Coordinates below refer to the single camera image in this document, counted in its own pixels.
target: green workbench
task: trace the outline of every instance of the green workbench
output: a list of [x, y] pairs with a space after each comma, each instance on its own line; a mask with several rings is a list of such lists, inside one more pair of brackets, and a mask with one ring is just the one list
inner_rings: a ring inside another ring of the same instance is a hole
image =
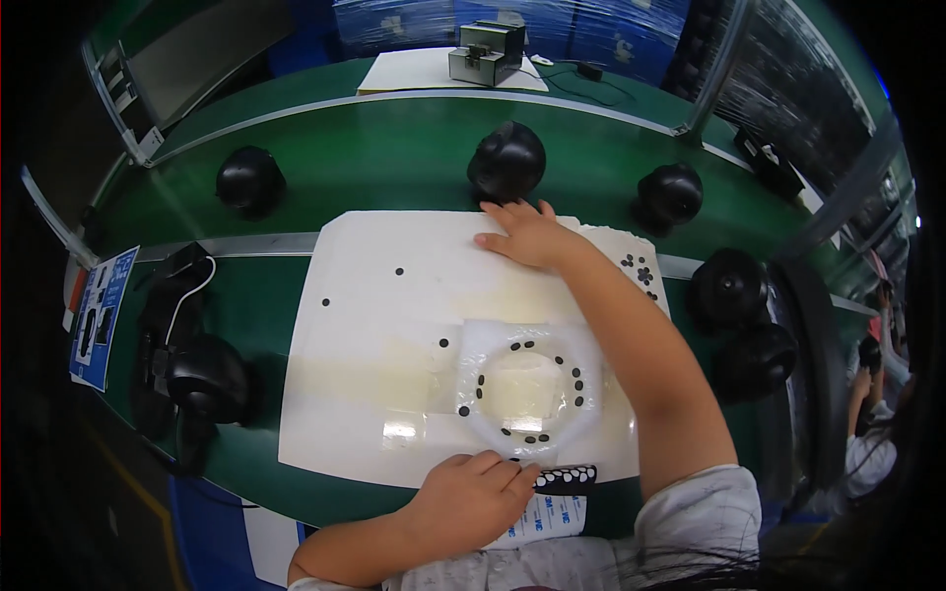
[[[604, 75], [620, 90], [578, 78], [568, 74], [574, 68], [570, 63], [540, 68], [543, 76], [560, 74], [553, 80], [564, 91], [549, 85], [548, 93], [510, 91], [509, 101], [429, 97], [347, 104], [272, 118], [198, 144], [257, 117], [352, 97], [373, 62], [346, 61], [270, 80], [189, 115], [153, 159], [185, 151], [152, 169], [121, 168], [106, 186], [98, 205], [109, 232], [100, 250], [312, 231], [350, 209], [471, 209], [466, 164], [479, 140], [507, 119], [532, 127], [548, 151], [549, 169], [535, 195], [586, 223], [635, 230], [627, 204], [637, 181], [657, 165], [684, 160], [696, 167], [706, 184], [703, 210], [687, 232], [658, 241], [660, 252], [705, 258], [721, 246], [739, 246], [765, 258], [809, 217], [798, 204], [775, 199], [747, 171], [705, 150], [681, 146], [665, 133], [520, 102], [536, 96], [579, 106], [597, 107], [595, 100], [617, 103], [610, 111], [664, 128], [678, 126], [692, 108], [629, 78]], [[713, 116], [704, 140], [738, 157], [734, 135], [727, 122]], [[289, 181], [287, 203], [257, 223], [237, 219], [214, 195], [220, 163], [246, 145], [272, 152]], [[832, 292], [841, 296], [869, 272], [863, 260], [851, 257], [847, 244], [841, 251], [826, 244], [811, 257], [832, 279]], [[833, 273], [845, 262], [850, 272]]]
[[[230, 96], [186, 118], [162, 149], [169, 153], [253, 116], [350, 96], [368, 65], [369, 61], [351, 61], [326, 66]], [[569, 88], [567, 78], [578, 92], [590, 92], [585, 86], [594, 85], [569, 75], [555, 80]], [[616, 83], [635, 97], [622, 104], [625, 113], [671, 127], [690, 108], [679, 98], [632, 80]], [[100, 251], [206, 237], [311, 232], [345, 211], [358, 209], [473, 210], [476, 204], [465, 178], [466, 164], [480, 139], [507, 119], [531, 127], [545, 145], [549, 165], [534, 196], [584, 223], [645, 235], [629, 213], [637, 181], [657, 165], [681, 160], [692, 164], [703, 180], [704, 206], [690, 224], [653, 240], [663, 254], [703, 260], [729, 246], [765, 259], [810, 216], [796, 204], [768, 194], [751, 173], [703, 149], [600, 114], [523, 102], [523, 96], [528, 95], [510, 94], [510, 100], [421, 96], [301, 111], [223, 134], [152, 169], [125, 169], [108, 185], [99, 205], [107, 232], [107, 243]], [[565, 94], [559, 97], [578, 100]], [[601, 96], [600, 100], [613, 102], [615, 97]], [[719, 120], [712, 126], [716, 141], [728, 142], [731, 149], [732, 130]], [[238, 218], [214, 195], [220, 163], [246, 145], [268, 149], [289, 187], [281, 206], [259, 222]], [[828, 245], [815, 259], [830, 267], [842, 254]], [[135, 265], [131, 285], [153, 266]], [[273, 511], [323, 526], [391, 511], [403, 505], [413, 490], [333, 478], [277, 461], [283, 380], [307, 266], [304, 256], [219, 261], [217, 275], [206, 289], [204, 327], [233, 343], [256, 365], [265, 382], [266, 404], [253, 425], [220, 427], [206, 476]], [[685, 285], [666, 280], [668, 304], [678, 328], [707, 369], [719, 343], [698, 336], [688, 322], [682, 304]], [[135, 320], [144, 301], [144, 292], [126, 293], [103, 395], [129, 423]], [[839, 310], [838, 321], [851, 335], [860, 335], [867, 318]], [[741, 405], [727, 408], [725, 415], [741, 462], [758, 472], [755, 409]], [[168, 441], [158, 444], [173, 452]], [[629, 533], [639, 505], [635, 479], [604, 484], [589, 500], [587, 532]]]

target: power adapter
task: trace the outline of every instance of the power adapter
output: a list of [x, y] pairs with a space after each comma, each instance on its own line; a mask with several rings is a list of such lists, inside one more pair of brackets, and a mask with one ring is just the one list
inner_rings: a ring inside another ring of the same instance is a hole
[[597, 66], [593, 66], [586, 61], [578, 62], [578, 70], [576, 70], [576, 72], [578, 76], [587, 78], [591, 80], [592, 82], [601, 81], [602, 69]]

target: white cable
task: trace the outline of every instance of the white cable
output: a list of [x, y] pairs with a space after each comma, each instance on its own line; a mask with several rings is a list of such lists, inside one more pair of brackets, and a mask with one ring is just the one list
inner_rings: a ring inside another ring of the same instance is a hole
[[167, 328], [167, 336], [165, 337], [166, 347], [167, 347], [167, 343], [171, 340], [171, 331], [174, 330], [174, 321], [177, 320], [177, 313], [178, 311], [181, 310], [181, 304], [183, 304], [184, 300], [186, 300], [190, 296], [194, 295], [201, 289], [204, 289], [207, 286], [207, 284], [210, 283], [210, 280], [214, 278], [214, 273], [217, 272], [217, 261], [214, 260], [214, 257], [207, 255], [207, 260], [210, 261], [210, 274], [207, 275], [207, 278], [203, 280], [203, 283], [201, 283], [197, 287], [194, 287], [193, 289], [185, 293], [183, 296], [181, 296], [181, 299], [178, 300], [177, 306], [174, 308], [174, 315], [171, 316], [171, 325]]

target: blue label sheet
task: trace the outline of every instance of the blue label sheet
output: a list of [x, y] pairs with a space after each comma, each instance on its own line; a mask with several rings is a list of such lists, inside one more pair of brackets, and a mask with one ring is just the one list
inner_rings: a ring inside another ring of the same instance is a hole
[[98, 391], [105, 391], [112, 332], [139, 248], [136, 246], [92, 267], [82, 293], [69, 373]]

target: white work board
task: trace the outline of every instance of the white work board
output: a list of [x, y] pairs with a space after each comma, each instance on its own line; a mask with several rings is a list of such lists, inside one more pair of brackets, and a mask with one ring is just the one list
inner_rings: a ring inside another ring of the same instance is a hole
[[[670, 315], [650, 242], [574, 217], [559, 222]], [[561, 278], [483, 251], [473, 243], [481, 232], [501, 229], [484, 214], [401, 211], [349, 212], [323, 227], [289, 349], [279, 461], [416, 488], [440, 461], [486, 448], [455, 407], [464, 321], [585, 319]], [[552, 460], [596, 464], [599, 482], [637, 476], [636, 421], [607, 368], [602, 404], [598, 428]]]
[[[359, 84], [358, 94], [425, 88], [484, 88], [480, 84], [450, 77], [447, 55], [454, 49], [456, 47], [425, 47], [379, 54]], [[522, 57], [522, 69], [497, 84], [496, 88], [549, 91], [533, 63], [525, 56]]]

